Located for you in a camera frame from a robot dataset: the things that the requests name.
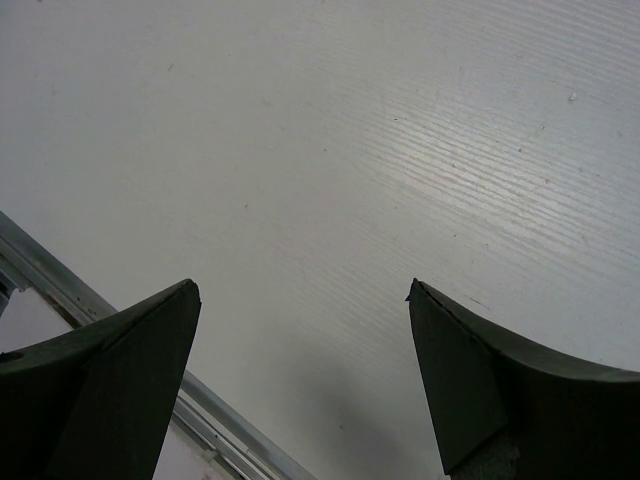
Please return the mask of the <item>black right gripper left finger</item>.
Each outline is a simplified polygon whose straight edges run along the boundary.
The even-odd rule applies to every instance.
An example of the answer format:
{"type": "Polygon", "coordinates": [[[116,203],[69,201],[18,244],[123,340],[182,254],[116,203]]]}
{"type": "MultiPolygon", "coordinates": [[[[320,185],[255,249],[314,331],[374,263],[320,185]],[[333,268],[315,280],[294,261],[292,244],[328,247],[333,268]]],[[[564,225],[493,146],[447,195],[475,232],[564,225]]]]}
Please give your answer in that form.
{"type": "Polygon", "coordinates": [[[1,355],[4,479],[150,479],[201,310],[183,280],[1,355]]]}

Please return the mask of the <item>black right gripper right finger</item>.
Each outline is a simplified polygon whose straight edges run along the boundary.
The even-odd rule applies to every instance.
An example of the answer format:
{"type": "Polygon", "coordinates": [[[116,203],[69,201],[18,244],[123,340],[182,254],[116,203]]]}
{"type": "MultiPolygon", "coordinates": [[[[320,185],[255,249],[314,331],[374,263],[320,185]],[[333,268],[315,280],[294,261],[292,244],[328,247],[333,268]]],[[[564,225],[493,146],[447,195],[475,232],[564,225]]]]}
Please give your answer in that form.
{"type": "Polygon", "coordinates": [[[414,280],[411,330],[453,479],[635,479],[639,375],[490,322],[414,280]]]}

